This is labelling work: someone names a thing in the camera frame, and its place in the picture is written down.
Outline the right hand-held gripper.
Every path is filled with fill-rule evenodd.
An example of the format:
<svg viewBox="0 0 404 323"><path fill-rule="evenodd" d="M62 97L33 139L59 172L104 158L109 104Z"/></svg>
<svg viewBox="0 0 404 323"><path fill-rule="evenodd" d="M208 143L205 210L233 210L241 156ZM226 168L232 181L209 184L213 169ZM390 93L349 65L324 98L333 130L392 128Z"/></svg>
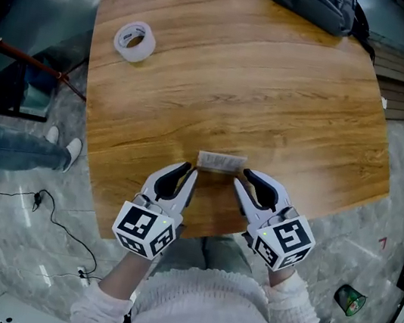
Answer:
<svg viewBox="0 0 404 323"><path fill-rule="evenodd" d="M248 168L243 174L253 193L238 178L234 190L248 221L250 248L273 272L304 260L316 243L307 218L289 206L285 187L273 177Z"/></svg>

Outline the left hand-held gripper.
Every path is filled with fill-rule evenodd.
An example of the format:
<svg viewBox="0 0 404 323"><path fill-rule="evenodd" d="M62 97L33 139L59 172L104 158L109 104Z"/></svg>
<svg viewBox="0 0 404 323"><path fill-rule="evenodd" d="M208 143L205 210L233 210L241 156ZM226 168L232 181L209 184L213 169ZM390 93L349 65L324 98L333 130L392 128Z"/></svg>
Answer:
<svg viewBox="0 0 404 323"><path fill-rule="evenodd" d="M183 161L157 170L135 198L123 204L112 226L122 247L152 260L174 243L197 181L198 171L191 168Z"/></svg>

